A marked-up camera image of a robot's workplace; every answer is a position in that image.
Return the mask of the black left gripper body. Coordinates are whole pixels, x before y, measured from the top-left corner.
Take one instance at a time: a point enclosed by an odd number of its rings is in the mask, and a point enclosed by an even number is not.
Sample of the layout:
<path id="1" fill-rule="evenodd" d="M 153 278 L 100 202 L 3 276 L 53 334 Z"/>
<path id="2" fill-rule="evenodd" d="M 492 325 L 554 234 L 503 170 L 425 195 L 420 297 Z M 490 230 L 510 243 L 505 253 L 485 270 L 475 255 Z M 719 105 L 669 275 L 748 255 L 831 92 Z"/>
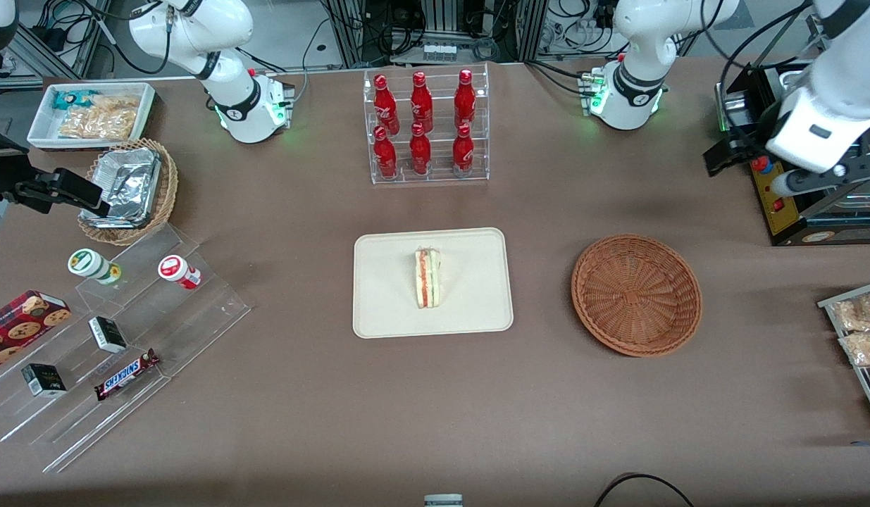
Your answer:
<path id="1" fill-rule="evenodd" d="M 776 122 L 781 110 L 780 102 L 773 102 L 762 111 L 747 106 L 731 106 L 731 141 L 736 142 L 742 158 L 758 156 L 773 156 L 766 147 L 773 136 Z"/>

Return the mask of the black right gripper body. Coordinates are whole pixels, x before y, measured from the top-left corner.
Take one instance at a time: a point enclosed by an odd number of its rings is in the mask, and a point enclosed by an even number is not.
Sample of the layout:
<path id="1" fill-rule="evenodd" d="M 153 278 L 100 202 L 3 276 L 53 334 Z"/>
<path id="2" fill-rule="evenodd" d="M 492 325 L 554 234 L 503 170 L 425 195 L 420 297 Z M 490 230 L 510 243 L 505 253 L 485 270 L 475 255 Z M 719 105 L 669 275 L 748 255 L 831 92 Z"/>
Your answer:
<path id="1" fill-rule="evenodd" d="M 22 206 L 52 206 L 41 181 L 46 171 L 31 164 L 27 149 L 0 134 L 0 201 Z"/>

